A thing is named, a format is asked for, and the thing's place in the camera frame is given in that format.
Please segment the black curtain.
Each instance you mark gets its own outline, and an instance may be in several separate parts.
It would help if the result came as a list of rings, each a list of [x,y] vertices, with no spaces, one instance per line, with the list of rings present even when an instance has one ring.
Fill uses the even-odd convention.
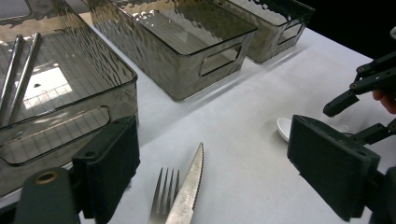
[[[396,0],[299,0],[316,10],[308,28],[367,57],[396,50]]]

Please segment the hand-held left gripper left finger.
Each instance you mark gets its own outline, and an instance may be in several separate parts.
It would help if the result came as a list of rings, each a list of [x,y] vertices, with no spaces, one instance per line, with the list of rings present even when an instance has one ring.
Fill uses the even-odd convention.
[[[84,217],[107,224],[140,164],[135,117],[110,122],[72,162]]]

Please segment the smoky clear bin with chopsticks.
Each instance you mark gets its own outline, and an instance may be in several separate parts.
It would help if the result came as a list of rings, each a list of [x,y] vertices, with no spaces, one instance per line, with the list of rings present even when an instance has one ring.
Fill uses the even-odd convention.
[[[22,47],[0,122],[0,202],[30,175],[66,167],[110,122],[137,113],[136,72],[92,29],[85,10],[66,0],[0,0],[0,93],[16,35]],[[14,122],[7,123],[34,33],[33,73]]]

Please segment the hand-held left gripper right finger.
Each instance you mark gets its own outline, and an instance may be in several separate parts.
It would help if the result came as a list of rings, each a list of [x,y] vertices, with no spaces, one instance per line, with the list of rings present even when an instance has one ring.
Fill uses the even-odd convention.
[[[287,156],[337,216],[349,221],[362,215],[378,154],[317,119],[295,115]]]

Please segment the metal fork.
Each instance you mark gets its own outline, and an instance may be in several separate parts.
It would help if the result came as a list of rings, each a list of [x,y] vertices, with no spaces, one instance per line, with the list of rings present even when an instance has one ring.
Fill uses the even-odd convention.
[[[179,170],[162,168],[154,191],[148,224],[165,224],[179,191]]]

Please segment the smoky clear bin with spoon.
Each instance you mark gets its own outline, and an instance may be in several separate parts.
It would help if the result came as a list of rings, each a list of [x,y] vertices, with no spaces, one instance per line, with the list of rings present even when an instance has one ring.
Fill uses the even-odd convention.
[[[211,0],[86,0],[92,22],[173,100],[238,71],[256,26]]]

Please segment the serrated metal knife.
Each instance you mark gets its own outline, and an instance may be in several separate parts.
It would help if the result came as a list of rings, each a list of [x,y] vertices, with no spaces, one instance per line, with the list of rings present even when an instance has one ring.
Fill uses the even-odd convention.
[[[200,143],[165,224],[191,224],[202,180],[204,159],[204,144]]]

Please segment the white table cover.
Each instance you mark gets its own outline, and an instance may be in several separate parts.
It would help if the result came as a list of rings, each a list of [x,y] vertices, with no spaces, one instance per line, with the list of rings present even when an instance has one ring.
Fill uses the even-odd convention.
[[[323,119],[323,106],[344,92],[358,52],[311,30],[274,59],[242,68],[176,102],[147,75],[137,80],[140,165],[110,224],[148,224],[162,168],[185,172],[205,151],[193,224],[368,224],[344,221],[300,177],[277,121]]]

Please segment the white ceramic spoon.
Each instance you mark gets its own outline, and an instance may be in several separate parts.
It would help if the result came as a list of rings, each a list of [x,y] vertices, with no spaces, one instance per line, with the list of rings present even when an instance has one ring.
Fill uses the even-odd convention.
[[[290,140],[291,120],[286,118],[279,118],[276,121],[277,131],[280,136],[286,141]],[[333,126],[332,128],[340,133],[349,133],[349,128],[346,125]]]

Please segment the smoky clear bin with knife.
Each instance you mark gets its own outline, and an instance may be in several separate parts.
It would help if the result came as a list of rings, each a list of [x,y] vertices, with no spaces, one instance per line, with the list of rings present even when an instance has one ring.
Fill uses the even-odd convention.
[[[265,63],[294,47],[315,10],[298,0],[212,0],[257,27],[247,51],[255,63]]]

